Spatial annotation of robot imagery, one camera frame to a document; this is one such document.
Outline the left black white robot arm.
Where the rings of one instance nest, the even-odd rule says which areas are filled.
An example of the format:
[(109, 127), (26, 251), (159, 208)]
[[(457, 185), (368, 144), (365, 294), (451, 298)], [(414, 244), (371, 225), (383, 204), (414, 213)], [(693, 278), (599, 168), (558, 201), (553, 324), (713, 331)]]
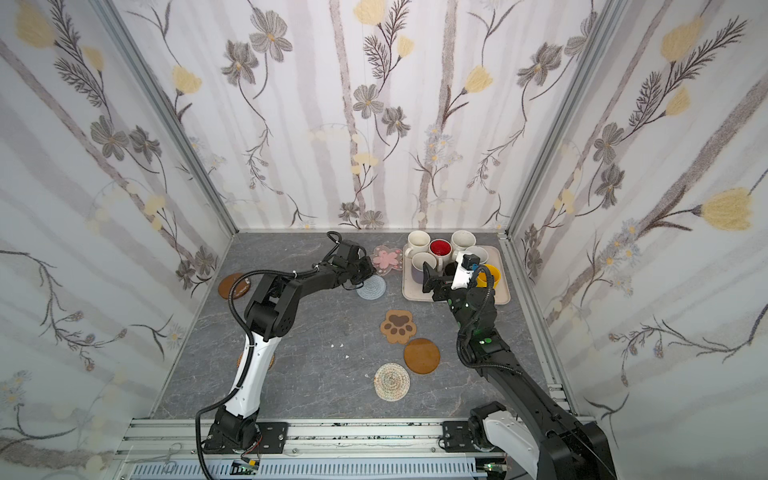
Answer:
[(213, 475), (207, 453), (248, 453), (264, 434), (258, 426), (261, 394), (269, 363), (281, 339), (293, 327), (300, 301), (311, 294), (342, 287), (361, 288), (376, 273), (366, 249), (328, 231), (332, 248), (304, 271), (256, 269), (238, 277), (227, 296), (230, 313), (244, 333), (237, 376), (221, 400), (194, 417), (195, 447), (202, 475)]

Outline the grey round felt coaster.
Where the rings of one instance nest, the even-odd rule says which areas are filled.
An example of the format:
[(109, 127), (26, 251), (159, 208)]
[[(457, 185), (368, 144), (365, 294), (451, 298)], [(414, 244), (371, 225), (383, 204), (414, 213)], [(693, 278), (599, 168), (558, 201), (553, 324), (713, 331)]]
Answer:
[(386, 281), (379, 275), (373, 275), (363, 281), (362, 285), (356, 289), (356, 293), (363, 300), (377, 300), (386, 293)]

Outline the rattan woven round coaster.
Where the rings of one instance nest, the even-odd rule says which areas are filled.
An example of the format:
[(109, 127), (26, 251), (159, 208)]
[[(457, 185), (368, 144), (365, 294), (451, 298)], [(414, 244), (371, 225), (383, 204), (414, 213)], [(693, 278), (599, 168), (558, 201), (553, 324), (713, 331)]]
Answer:
[[(244, 358), (245, 358), (245, 355), (243, 353), (241, 353), (241, 355), (237, 359), (237, 366), (238, 366), (238, 368), (243, 366), (243, 363), (245, 361)], [(260, 356), (260, 354), (257, 355), (256, 359), (251, 361), (251, 366), (253, 366), (253, 365), (261, 365), (261, 364), (265, 363), (265, 360), (262, 360), (261, 358), (262, 357)], [(269, 371), (270, 369), (273, 368), (274, 363), (275, 363), (275, 354), (272, 354), (272, 356), (270, 357), (270, 360), (267, 362), (267, 371)]]

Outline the pink flower coaster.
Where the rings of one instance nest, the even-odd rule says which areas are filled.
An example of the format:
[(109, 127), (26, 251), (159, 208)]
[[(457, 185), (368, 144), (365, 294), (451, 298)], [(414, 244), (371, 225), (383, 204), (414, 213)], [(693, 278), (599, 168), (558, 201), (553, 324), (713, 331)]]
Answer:
[(390, 272), (403, 270), (403, 253), (401, 248), (379, 245), (374, 248), (371, 256), (372, 262), (379, 276), (386, 276)]

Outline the brown paw print coaster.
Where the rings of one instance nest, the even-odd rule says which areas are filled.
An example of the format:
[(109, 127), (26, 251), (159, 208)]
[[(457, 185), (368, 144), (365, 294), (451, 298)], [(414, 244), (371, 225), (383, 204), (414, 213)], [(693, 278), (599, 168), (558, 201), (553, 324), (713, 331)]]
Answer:
[(379, 330), (390, 344), (402, 345), (418, 333), (413, 314), (407, 310), (388, 310)]

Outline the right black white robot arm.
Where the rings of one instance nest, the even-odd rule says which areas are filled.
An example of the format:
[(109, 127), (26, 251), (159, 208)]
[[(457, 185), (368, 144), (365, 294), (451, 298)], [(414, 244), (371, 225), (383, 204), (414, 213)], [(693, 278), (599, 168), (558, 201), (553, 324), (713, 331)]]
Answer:
[(457, 357), (493, 385), (508, 410), (489, 404), (468, 424), (480, 450), (498, 448), (533, 479), (616, 479), (608, 438), (592, 421), (566, 411), (524, 370), (495, 326), (493, 274), (486, 265), (470, 272), (460, 287), (424, 266), (422, 291), (447, 303), (459, 326)]

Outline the woven multicolour round coaster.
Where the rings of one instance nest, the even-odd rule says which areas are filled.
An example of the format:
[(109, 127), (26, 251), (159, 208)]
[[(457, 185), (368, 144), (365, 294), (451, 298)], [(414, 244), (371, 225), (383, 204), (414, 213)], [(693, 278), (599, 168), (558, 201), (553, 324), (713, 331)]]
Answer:
[(410, 377), (404, 367), (397, 363), (382, 365), (374, 375), (376, 395), (387, 402), (403, 399), (410, 389)]

